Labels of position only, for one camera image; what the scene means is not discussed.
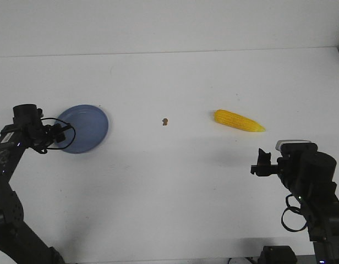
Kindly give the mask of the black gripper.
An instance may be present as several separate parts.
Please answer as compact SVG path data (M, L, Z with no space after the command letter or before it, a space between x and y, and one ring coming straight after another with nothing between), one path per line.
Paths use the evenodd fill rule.
M25 149L33 149L39 154L46 154L47 148L52 144L60 143L65 140L65 135L61 132L61 125L59 123L50 127L50 132L61 132L51 134L51 138L46 131L46 127L42 123L42 118L37 116L37 108L24 108L25 117Z
M281 157L277 159L276 164L271 163L271 153L263 149L258 150L258 160L256 165L251 165L250 173L258 177L268 177L278 175L283 181L297 170L297 163L301 155L306 151L317 151L316 143L308 144L285 144L280 152Z

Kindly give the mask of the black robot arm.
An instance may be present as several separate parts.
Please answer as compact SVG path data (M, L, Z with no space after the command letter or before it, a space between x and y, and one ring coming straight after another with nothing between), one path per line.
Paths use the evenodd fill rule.
M280 140L276 144L280 157L271 163L271 154L258 150L258 159L251 174L259 177L277 175L282 185L300 204L286 210L305 219L304 230L313 243L317 263L339 263L339 200L333 181L336 160L306 140Z
M13 122L0 132L0 251L15 263L64 263L25 223L24 209L10 179L26 149L46 154L59 126L42 123L42 109L34 104L13 107Z

